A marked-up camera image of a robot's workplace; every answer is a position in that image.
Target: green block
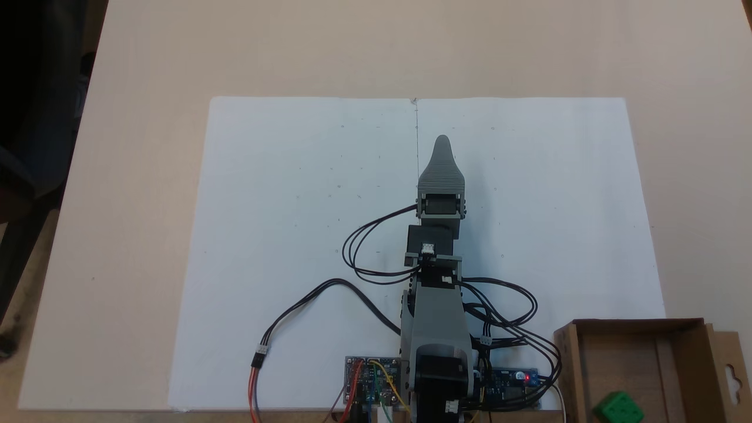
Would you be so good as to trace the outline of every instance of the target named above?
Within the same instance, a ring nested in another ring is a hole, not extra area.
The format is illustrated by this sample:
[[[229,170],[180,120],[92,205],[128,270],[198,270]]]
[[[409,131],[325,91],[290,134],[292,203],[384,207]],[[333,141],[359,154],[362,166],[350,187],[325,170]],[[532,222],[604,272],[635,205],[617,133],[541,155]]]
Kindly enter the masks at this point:
[[[611,392],[593,412],[602,423],[639,423],[645,414],[626,392]]]

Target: blue circuit board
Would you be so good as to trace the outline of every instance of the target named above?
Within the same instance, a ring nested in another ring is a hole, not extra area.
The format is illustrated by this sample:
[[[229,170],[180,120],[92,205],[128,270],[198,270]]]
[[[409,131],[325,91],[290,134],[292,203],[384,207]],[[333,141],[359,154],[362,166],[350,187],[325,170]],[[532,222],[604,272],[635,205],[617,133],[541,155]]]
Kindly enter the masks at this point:
[[[385,405],[396,405],[397,396],[394,395],[392,387],[387,381],[387,376],[384,375],[384,372],[381,369],[374,369],[373,365],[367,364],[370,360],[376,360],[381,363],[381,365],[384,366],[385,369],[387,369],[389,376],[392,377],[392,383],[395,386],[399,386],[399,358],[348,356],[344,358],[345,394],[342,395],[342,402],[347,403],[347,401],[350,399],[353,371],[356,368],[356,365],[360,361],[362,361],[364,364],[362,365],[360,374],[358,375],[357,386],[355,387],[355,399],[353,401],[356,403],[367,403],[371,401],[372,403],[378,404],[378,399],[376,398],[376,385],[374,385],[375,382],[376,384],[378,384],[378,390],[381,391],[381,402],[383,402]]]
[[[473,383],[473,400],[480,400],[481,377],[486,370],[474,369],[475,381]],[[527,395],[540,386],[538,369],[516,369],[511,367],[494,367],[491,369],[490,379],[485,385],[486,392],[484,402],[498,403]]]

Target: red wire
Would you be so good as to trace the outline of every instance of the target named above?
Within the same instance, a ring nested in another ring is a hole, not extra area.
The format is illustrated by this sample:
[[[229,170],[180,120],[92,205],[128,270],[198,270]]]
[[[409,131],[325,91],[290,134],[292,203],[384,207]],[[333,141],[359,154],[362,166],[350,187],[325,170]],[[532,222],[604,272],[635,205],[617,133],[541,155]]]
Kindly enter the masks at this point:
[[[248,407],[250,408],[250,418],[253,420],[253,423],[256,423],[256,415],[253,413],[253,385],[254,385],[254,379],[256,375],[256,368],[253,368],[250,371],[250,376],[248,376]]]
[[[344,415],[342,416],[342,419],[340,419],[340,422],[342,423],[347,420],[347,416],[350,414],[350,407],[353,405],[353,401],[355,400],[355,388],[358,385],[358,376],[360,376],[360,368],[362,366],[363,361],[358,361],[358,364],[355,367],[355,376],[353,376],[353,380],[350,383],[350,399],[347,400],[347,405],[344,407]]]

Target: wire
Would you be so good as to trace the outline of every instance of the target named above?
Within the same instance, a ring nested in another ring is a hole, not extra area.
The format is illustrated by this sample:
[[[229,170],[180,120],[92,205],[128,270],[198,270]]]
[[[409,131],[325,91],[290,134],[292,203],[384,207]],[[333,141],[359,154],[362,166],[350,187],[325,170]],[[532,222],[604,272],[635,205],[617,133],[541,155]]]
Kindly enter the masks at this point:
[[[350,267],[352,270],[355,271],[355,274],[358,278],[362,279],[363,281],[366,281],[371,284],[375,285],[394,285],[398,284],[402,281],[407,281],[408,279],[412,278],[415,273],[422,267],[422,265],[415,266],[410,269],[402,270],[399,272],[378,272],[376,270],[370,270],[370,269],[363,269],[361,267],[358,267],[355,264],[355,260],[358,255],[358,251],[360,250],[360,246],[363,244],[363,241],[365,241],[365,238],[368,237],[368,235],[378,227],[378,225],[382,224],[384,221],[388,221],[391,218],[394,218],[399,215],[403,215],[404,213],[411,212],[413,210],[417,210],[417,205],[413,204],[405,208],[401,208],[397,211],[393,211],[392,213],[389,213],[386,216],[382,216],[374,221],[370,221],[367,224],[359,227],[356,229],[353,233],[351,233],[345,240],[344,244],[342,245],[342,260],[345,264],[347,264],[348,267]],[[353,251],[353,245],[357,242],[357,246],[355,247],[355,251]],[[373,279],[366,278],[364,276],[379,276],[379,277],[395,277],[395,276],[404,276],[403,278],[396,279],[393,281],[375,281]]]
[[[248,376],[248,409],[250,410],[250,419],[256,423],[256,416],[253,412],[253,380],[255,379],[256,369],[251,369]]]
[[[530,302],[531,308],[528,312],[521,315],[519,318],[508,320],[504,318],[504,316],[502,316],[498,312],[498,310],[496,310],[496,308],[483,292],[478,290],[475,286],[470,285],[468,282],[487,283],[510,288],[525,296]],[[559,377],[559,374],[561,373],[561,353],[559,352],[559,349],[548,339],[545,339],[542,336],[539,336],[538,334],[521,327],[522,324],[529,321],[537,312],[538,301],[527,289],[522,288],[519,285],[511,284],[509,282],[501,281],[498,279],[464,278],[463,282],[459,282],[458,285],[473,293],[478,299],[479,303],[465,303],[464,307],[467,313],[482,320],[482,322],[484,323],[484,331],[486,331],[484,335],[489,333],[487,330],[490,329],[490,326],[496,326],[503,328],[514,336],[513,338],[494,339],[494,342],[492,342],[493,345],[481,345],[479,342],[477,342],[477,339],[472,338],[473,348],[478,350],[478,361],[479,363],[482,362],[484,366],[489,370],[489,372],[491,369],[490,361],[488,360],[490,349],[504,348],[506,346],[529,345],[536,351],[540,352],[548,360],[551,367],[550,376],[541,376],[542,383],[536,389],[530,392],[526,392],[525,395],[510,399],[495,400],[494,403],[487,403],[485,400],[479,402],[465,401],[463,402],[462,408],[464,410],[478,409],[489,412],[506,412],[517,411],[519,409],[528,408],[536,404],[545,394],[548,388],[550,388],[551,385],[556,381],[556,379]],[[483,373],[484,383],[487,382],[485,376],[489,372]]]
[[[376,366],[374,366],[374,379],[371,381],[371,396],[368,397],[368,423],[371,423],[374,396],[376,395]]]
[[[352,292],[354,292],[355,295],[357,295],[358,298],[360,298],[360,300],[363,302],[363,304],[365,304],[365,306],[368,307],[369,310],[371,310],[371,312],[379,319],[379,321],[381,321],[381,323],[383,323],[384,325],[386,325],[389,329],[392,330],[392,332],[396,333],[397,335],[400,334],[399,327],[397,327],[397,325],[395,325],[394,323],[392,323],[391,320],[389,320],[376,307],[376,305],[374,305],[374,303],[372,303],[371,300],[368,299],[368,297],[360,289],[358,289],[355,285],[351,284],[350,282],[348,282],[348,281],[346,281],[344,279],[333,278],[333,279],[329,279],[327,281],[324,281],[319,286],[315,287],[311,292],[309,292],[308,294],[306,294],[305,296],[303,296],[303,298],[301,298],[297,303],[293,304],[291,307],[289,307],[287,310],[285,310],[279,317],[277,317],[274,320],[274,322],[272,322],[272,324],[269,326],[269,328],[266,330],[266,332],[264,332],[264,335],[261,338],[261,343],[259,344],[259,346],[268,347],[269,342],[271,340],[271,335],[273,334],[274,329],[290,313],[294,312],[295,310],[299,309],[300,307],[305,306],[306,304],[308,304],[309,302],[311,302],[313,299],[315,299],[316,297],[318,297],[319,295],[321,295],[321,293],[324,292],[325,290],[327,290],[327,289],[329,289],[329,288],[331,288],[333,286],[337,286],[337,285],[345,286],[346,288],[348,288]],[[251,370],[251,376],[250,376],[250,378],[252,379],[252,387],[253,387],[253,389],[252,389],[253,390],[253,401],[252,402],[255,403],[255,406],[256,406],[256,417],[253,420],[253,423],[262,423],[261,422],[261,414],[260,414],[260,411],[259,411],[259,400],[258,400],[258,391],[259,391],[259,388],[258,388],[258,378],[259,378],[259,373],[260,373],[260,370],[261,370],[261,366],[263,365],[263,361],[264,361],[265,358],[266,358],[266,353],[265,352],[264,353],[257,352],[256,355],[254,355],[254,357],[253,357],[253,362],[251,363],[252,370]]]
[[[329,411],[326,413],[326,416],[324,416],[324,420],[321,421],[321,423],[326,423],[327,420],[329,420],[329,417],[331,417],[334,414],[334,408],[337,406],[337,403],[339,402],[339,399],[342,398],[342,394],[344,393],[344,389],[347,387],[347,383],[342,384],[342,389],[339,390],[339,395],[337,395],[337,399],[334,400],[334,403],[332,404],[332,408],[329,409]]]
[[[480,411],[480,410],[477,410],[477,411],[475,412],[475,414],[474,414],[474,415],[472,415],[472,418],[470,419],[470,421],[468,421],[467,423],[472,423],[473,421],[475,421],[475,419],[476,419],[476,418],[478,418],[478,415],[479,415],[479,414],[481,414],[481,411]]]
[[[392,391],[394,391],[395,397],[397,397],[397,400],[399,400],[399,403],[402,404],[402,406],[408,411],[408,413],[412,413],[410,411],[410,407],[405,403],[405,401],[402,399],[402,397],[399,395],[399,391],[397,390],[397,387],[394,386],[394,383],[392,382],[392,376],[389,376],[389,372],[387,372],[386,367],[383,366],[383,364],[379,363],[376,360],[369,361],[370,364],[375,364],[381,368],[381,371],[384,372],[384,377],[387,380],[387,383],[390,387],[392,387]]]
[[[388,421],[389,423],[393,423],[393,422],[392,422],[392,418],[391,418],[391,417],[389,417],[389,410],[387,410],[387,408],[386,408],[386,407],[384,406],[384,403],[381,403],[381,409],[382,409],[382,410],[384,411],[384,417],[386,417],[386,418],[387,418],[387,421]]]
[[[551,387],[559,395],[559,402],[562,405],[562,418],[563,418],[562,422],[566,423],[566,406],[564,405],[564,396],[562,396],[562,392],[559,390],[559,386],[557,386],[557,385],[551,385]]]
[[[384,406],[384,402],[381,400],[381,387],[378,385],[378,377],[376,376],[378,367],[376,367],[376,364],[374,364],[373,362],[371,362],[371,365],[374,367],[374,386],[376,387],[376,392],[378,393],[378,403],[381,406],[381,410],[384,411],[384,417],[387,418],[387,421],[389,421],[389,423],[393,423],[392,418],[389,416],[389,410],[387,410],[386,406]]]
[[[326,289],[331,288],[336,285],[343,285],[346,288],[349,288],[352,292],[355,293],[355,295],[360,298],[360,300],[365,304],[366,307],[368,307],[369,310],[381,321],[381,323],[385,324],[389,329],[392,330],[392,332],[396,333],[397,335],[400,334],[399,327],[391,322],[381,311],[379,311],[378,308],[374,305],[374,303],[371,302],[371,300],[368,299],[368,297],[355,285],[351,284],[350,282],[340,279],[340,278],[332,278],[325,282],[323,282],[321,285],[315,287],[311,292],[306,294],[303,298],[301,298],[297,303],[293,304],[290,308],[285,310],[275,321],[274,323],[269,326],[269,328],[264,332],[264,336],[261,339],[261,345],[269,345],[269,339],[271,338],[271,333],[274,331],[276,326],[288,316],[291,312],[294,312],[298,308],[304,306],[314,298],[321,295],[322,292],[324,292]]]
[[[350,417],[350,408],[353,406],[353,402],[355,402],[355,393],[358,386],[358,376],[360,376],[360,370],[362,369],[362,367],[363,360],[360,360],[355,366],[355,369],[353,371],[353,378],[350,380],[350,397],[347,399],[347,405],[344,406],[344,415],[342,416],[342,419],[340,421],[346,421],[347,418]]]

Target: wooden table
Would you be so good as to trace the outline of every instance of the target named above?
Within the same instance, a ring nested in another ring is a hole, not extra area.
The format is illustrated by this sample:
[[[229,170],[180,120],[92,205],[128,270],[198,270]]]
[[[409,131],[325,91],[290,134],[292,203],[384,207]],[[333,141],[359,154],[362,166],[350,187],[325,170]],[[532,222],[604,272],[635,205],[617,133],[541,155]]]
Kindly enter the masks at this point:
[[[213,96],[625,97],[669,316],[752,362],[739,0],[111,0],[24,376],[28,409],[167,409]]]

